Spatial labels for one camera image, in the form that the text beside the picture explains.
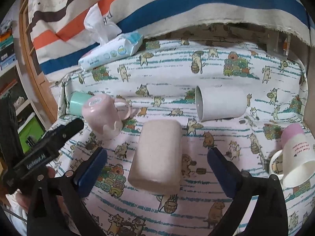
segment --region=green box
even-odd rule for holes
[[[41,128],[40,124],[38,123],[36,117],[34,116],[19,133],[19,138],[21,141],[23,152],[26,153],[30,149],[30,147],[25,143],[29,136],[31,136],[34,140],[38,141],[43,134],[44,131]]]

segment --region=person's hand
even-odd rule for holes
[[[48,168],[48,176],[50,178],[55,177],[56,171],[52,167],[47,167]],[[25,210],[26,213],[28,213],[28,208],[31,204],[31,199],[25,195],[23,195],[20,192],[17,192],[15,195],[16,202]]]

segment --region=mug handle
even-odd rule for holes
[[[276,158],[278,158],[280,155],[282,154],[282,150],[277,151],[270,159],[270,163],[269,163],[269,174],[274,174],[276,175],[279,180],[281,180],[283,178],[283,174],[276,174],[273,170],[272,170],[272,164],[275,161]]]
[[[125,103],[125,105],[128,107],[128,112],[126,114],[126,116],[124,118],[121,118],[121,120],[125,120],[127,118],[129,118],[129,116],[131,115],[131,107],[130,105],[128,104],[128,102],[122,98],[115,98],[114,99],[114,102],[116,103]]]

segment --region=pink and white cup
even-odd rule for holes
[[[128,107],[127,114],[120,118],[115,103],[124,103]],[[92,131],[104,139],[112,139],[122,131],[122,120],[131,114],[131,107],[124,99],[115,98],[107,94],[93,96],[84,103],[82,115]]]
[[[282,150],[277,151],[270,160],[269,174],[277,175],[284,187],[299,186],[315,173],[315,152],[299,123],[293,123],[283,130],[281,144]],[[280,155],[283,174],[277,174],[272,169],[273,162]]]

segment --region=wet wipes package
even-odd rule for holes
[[[134,55],[142,45],[143,35],[137,31],[120,34],[106,44],[99,45],[79,59],[83,70],[90,70],[109,62]]]

